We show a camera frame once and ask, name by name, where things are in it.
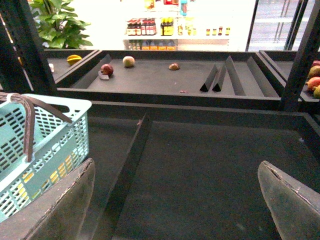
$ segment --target mango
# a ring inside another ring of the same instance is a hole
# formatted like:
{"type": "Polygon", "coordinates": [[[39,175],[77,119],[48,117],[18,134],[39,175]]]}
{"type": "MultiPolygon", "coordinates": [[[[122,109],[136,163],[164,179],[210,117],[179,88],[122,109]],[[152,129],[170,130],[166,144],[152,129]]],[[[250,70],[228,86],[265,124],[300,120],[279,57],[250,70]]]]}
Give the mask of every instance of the mango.
{"type": "Polygon", "coordinates": [[[311,79],[313,77],[320,77],[320,66],[316,65],[310,69],[308,79],[311,79]]]}
{"type": "Polygon", "coordinates": [[[320,86],[313,87],[313,89],[314,89],[313,96],[316,99],[320,99],[320,86]]]}
{"type": "Polygon", "coordinates": [[[308,90],[313,91],[314,87],[318,87],[320,85],[320,77],[314,76],[306,84],[308,85],[308,90]]]}

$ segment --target green leaves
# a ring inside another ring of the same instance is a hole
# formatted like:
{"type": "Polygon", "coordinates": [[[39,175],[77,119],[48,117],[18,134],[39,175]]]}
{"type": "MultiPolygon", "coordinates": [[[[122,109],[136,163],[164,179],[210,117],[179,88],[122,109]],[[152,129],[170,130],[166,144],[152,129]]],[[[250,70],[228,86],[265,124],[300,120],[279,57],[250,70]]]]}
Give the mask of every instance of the green leaves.
{"type": "Polygon", "coordinates": [[[92,46],[82,34],[90,23],[78,20],[72,0],[32,0],[29,2],[40,38],[50,49],[79,49],[92,46]]]}
{"type": "Polygon", "coordinates": [[[54,19],[54,20],[57,20],[57,19],[64,20],[66,17],[67,17],[67,14],[60,13],[60,14],[53,15],[52,19],[54,19]]]}
{"type": "Polygon", "coordinates": [[[44,0],[44,1],[50,2],[58,10],[61,9],[62,0],[44,0]]]}
{"type": "Polygon", "coordinates": [[[93,46],[92,42],[87,41],[87,40],[84,40],[84,39],[81,40],[81,45],[84,45],[84,46],[93,46]]]}
{"type": "Polygon", "coordinates": [[[49,47],[52,49],[62,49],[65,44],[65,39],[63,38],[56,38],[55,40],[48,42],[49,47]]]}
{"type": "Polygon", "coordinates": [[[54,28],[51,28],[49,32],[40,31],[39,36],[40,38],[51,42],[55,38],[55,36],[57,36],[57,31],[54,28]]]}
{"type": "Polygon", "coordinates": [[[75,9],[73,7],[70,7],[70,6],[67,6],[67,5],[64,5],[64,4],[61,5],[61,9],[67,10],[69,12],[74,12],[75,11],[75,9]]]}

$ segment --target red bottle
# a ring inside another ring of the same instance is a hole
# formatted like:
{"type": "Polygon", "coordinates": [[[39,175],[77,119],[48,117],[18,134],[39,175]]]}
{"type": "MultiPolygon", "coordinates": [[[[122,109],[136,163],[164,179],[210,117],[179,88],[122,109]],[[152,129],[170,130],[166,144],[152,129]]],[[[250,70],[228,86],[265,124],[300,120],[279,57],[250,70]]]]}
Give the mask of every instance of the red bottle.
{"type": "Polygon", "coordinates": [[[172,5],[172,0],[164,0],[163,4],[164,5],[172,5]]]}

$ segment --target basket handle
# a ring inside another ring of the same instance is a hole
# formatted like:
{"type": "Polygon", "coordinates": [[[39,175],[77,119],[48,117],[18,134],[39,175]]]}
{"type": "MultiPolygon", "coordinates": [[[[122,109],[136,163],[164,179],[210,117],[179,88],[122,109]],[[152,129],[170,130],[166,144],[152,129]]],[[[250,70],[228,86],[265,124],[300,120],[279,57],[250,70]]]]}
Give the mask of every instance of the basket handle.
{"type": "Polygon", "coordinates": [[[36,112],[35,106],[37,105],[49,113],[55,115],[61,120],[72,123],[72,120],[50,106],[49,104],[35,99],[33,97],[20,95],[18,93],[6,93],[0,92],[0,101],[8,101],[22,104],[25,109],[25,122],[24,122],[24,136],[23,136],[23,153],[26,154],[26,162],[30,163],[32,161],[33,145],[34,145],[34,133],[35,133],[35,119],[36,112]]]}

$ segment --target display table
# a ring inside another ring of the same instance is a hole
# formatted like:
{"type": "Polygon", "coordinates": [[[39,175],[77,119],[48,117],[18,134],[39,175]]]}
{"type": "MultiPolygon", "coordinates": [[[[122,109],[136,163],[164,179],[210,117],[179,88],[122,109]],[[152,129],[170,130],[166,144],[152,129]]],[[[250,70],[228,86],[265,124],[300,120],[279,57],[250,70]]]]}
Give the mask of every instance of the display table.
{"type": "Polygon", "coordinates": [[[283,84],[263,72],[264,64],[254,52],[102,51],[59,82],[58,94],[92,101],[276,110],[283,84]],[[135,67],[123,67],[125,56],[135,58],[135,67]],[[180,70],[169,70],[172,63],[180,70]],[[114,67],[108,81],[98,77],[103,64],[114,67]],[[213,90],[217,83],[221,91],[213,90]],[[204,84],[207,91],[201,90],[204,84]]]}
{"type": "MultiPolygon", "coordinates": [[[[261,56],[268,62],[270,72],[273,72],[274,76],[279,79],[279,81],[288,80],[290,71],[294,64],[296,57],[296,51],[263,51],[260,50],[261,56]]],[[[309,113],[320,113],[320,100],[314,98],[312,92],[308,91],[308,86],[305,85],[301,92],[301,110],[303,112],[309,113]]]]}
{"type": "Polygon", "coordinates": [[[320,191],[308,114],[93,102],[88,116],[97,184],[81,239],[279,239],[264,160],[320,191]]]}

